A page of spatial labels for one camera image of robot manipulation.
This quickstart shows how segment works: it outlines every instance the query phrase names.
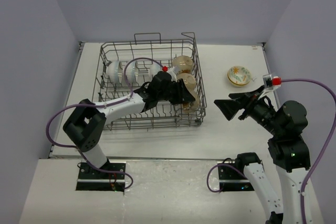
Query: red connector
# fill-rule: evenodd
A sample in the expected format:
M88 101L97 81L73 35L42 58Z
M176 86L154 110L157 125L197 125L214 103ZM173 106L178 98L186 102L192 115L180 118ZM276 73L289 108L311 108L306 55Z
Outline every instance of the red connector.
M272 79L272 85L273 86L281 85L281 78L280 77L273 78Z

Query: metal wire basket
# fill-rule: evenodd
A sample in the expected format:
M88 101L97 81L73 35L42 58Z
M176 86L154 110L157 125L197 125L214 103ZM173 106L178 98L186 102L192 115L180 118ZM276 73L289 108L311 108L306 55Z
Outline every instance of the metal wire basket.
M160 33L134 34L133 41L107 42L100 48L97 66L96 81L92 95L93 101L109 101L129 94L127 85L112 83L106 74L110 62L120 61L124 67L134 58L148 57L161 62L162 65L171 67L176 56L186 55L193 59L194 68L192 75L196 79L196 93L199 95L200 107L193 112L185 112L181 104L171 105L169 102L159 102L149 111L127 115L108 124L105 129L138 129L155 127L178 127L201 125L205 116L206 99L202 79L201 65L198 57L197 44L194 33L181 33L180 39L161 39ZM132 84L133 89L139 88L150 80L148 70L152 61L138 60L138 81Z

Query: purple cable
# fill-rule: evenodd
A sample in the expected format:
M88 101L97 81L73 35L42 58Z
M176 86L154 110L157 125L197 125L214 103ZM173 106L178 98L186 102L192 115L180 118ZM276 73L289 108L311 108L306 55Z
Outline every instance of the purple cable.
M243 173L241 173L239 170L237 170L236 168L234 168L232 165L228 165L228 164L217 164L217 165L215 165L214 167L212 167L212 168L210 169L210 171L208 172L208 176L206 176L206 186L207 186L208 189L209 189L210 191L212 191L213 193L220 193L220 192L223 190L223 189L212 190L212 189L210 188L210 185L209 185L209 177L210 177L211 172L212 172L215 168L220 167L220 166L229 167L229 168L231 168L232 170L235 170L238 174L242 175L244 178L246 178L245 175L244 175Z
M157 64L160 65L160 67L163 67L161 63L159 63L158 61L156 60L153 60L151 58L146 58L146 57L141 57L141 58L135 58L135 59L132 59L130 60L126 66L125 66L125 69L124 69L124 72L123 72L123 75L124 75L124 78L125 78L125 81L126 81L126 84L127 86L130 88L130 98L133 96L133 89L132 89L132 85L129 83L128 79L127 79L127 76L126 76L126 70L127 70L127 67L129 66L130 63L136 61L136 60L151 60ZM129 98L125 98L125 99L122 99L120 101L117 101L117 102L112 102L112 103L109 103L107 106L113 106L113 105L116 105L116 104L120 104L122 102L125 102L127 101ZM76 149L79 154L82 156L82 158L86 161L86 163L93 169L99 171L99 172L102 172L102 173L109 173L109 174L123 174L123 175L126 175L128 176L130 179L131 179L131 184L127 187L125 187L125 189L128 189L130 188L132 185L133 185L133 178L130 174L126 173L126 172L121 172L121 171L118 171L118 170L104 170L104 169L100 169L98 167L95 167L91 162L89 162L87 160L87 158L84 156L84 153L75 145L67 145L67 144L59 144L57 142L55 142L51 136L50 136L50 133L49 133L49 129L50 129L50 125L51 123L53 122L53 120L61 113L63 113L64 111L66 110L69 110L69 109L72 109L72 108L76 108L76 107L87 107L87 108L104 108L105 105L94 105L94 104L73 104L73 105L69 105L69 106L66 106L65 108L61 109L60 111L58 111L55 115L53 115L49 121L47 122L47 125L46 125L46 135L47 135L47 138L49 140L49 142L51 142L52 144L56 145L56 146L59 146L59 147L64 147L64 148L74 148Z
M310 79L287 79L287 80L282 80L282 82L296 82L296 81L310 82L310 83L314 83L314 84L317 84L317 85L325 88L332 95L332 97L335 101L335 104L336 104L336 94L328 86L326 86L325 84L323 84L319 81L314 81L314 80L310 80ZM320 154L316 158L314 164L311 166L311 168L308 171L308 174L306 175L305 179L302 182L301 193L305 192L304 190L306 188L307 182L308 182L309 178L311 177L312 173L314 172L314 170L316 169L316 167L318 166L319 162L321 161L322 156L324 155L324 153L325 153L325 151L328 147L328 144L329 144L329 142L332 138L332 135L334 134L335 128L336 128L336 113L335 113L334 121L333 121L332 126L331 126L331 130L330 130L329 135L327 137L327 140L325 141ZM302 214L303 224L307 224L306 211L304 209L305 197L302 194L301 194L300 201L301 201L301 214Z

